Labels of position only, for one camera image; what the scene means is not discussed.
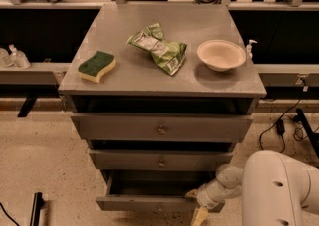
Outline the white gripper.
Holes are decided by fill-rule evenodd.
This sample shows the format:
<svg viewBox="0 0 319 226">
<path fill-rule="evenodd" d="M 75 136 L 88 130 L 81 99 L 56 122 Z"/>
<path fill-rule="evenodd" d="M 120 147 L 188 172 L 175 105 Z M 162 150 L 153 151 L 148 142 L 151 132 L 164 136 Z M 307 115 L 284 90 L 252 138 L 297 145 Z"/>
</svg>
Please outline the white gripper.
<svg viewBox="0 0 319 226">
<path fill-rule="evenodd" d="M 194 210 L 191 226 L 202 225 L 208 216 L 208 210 L 214 209 L 225 199 L 225 191 L 225 186 L 217 180 L 212 180 L 202 184 L 198 189 L 190 190 L 185 195 L 186 198 L 196 198 L 201 206 Z"/>
</svg>

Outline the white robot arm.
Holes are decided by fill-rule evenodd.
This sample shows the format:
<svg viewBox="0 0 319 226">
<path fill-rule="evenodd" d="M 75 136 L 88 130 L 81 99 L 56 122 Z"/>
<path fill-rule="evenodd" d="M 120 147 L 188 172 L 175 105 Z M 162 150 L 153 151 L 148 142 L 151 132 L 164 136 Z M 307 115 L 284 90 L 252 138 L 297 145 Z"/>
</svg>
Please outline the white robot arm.
<svg viewBox="0 0 319 226">
<path fill-rule="evenodd" d="M 199 206 L 191 226 L 227 199 L 242 199 L 242 226 L 303 226 L 319 213 L 319 169 L 274 151 L 252 154 L 242 168 L 224 164 L 216 177 L 187 193 Z"/>
</svg>

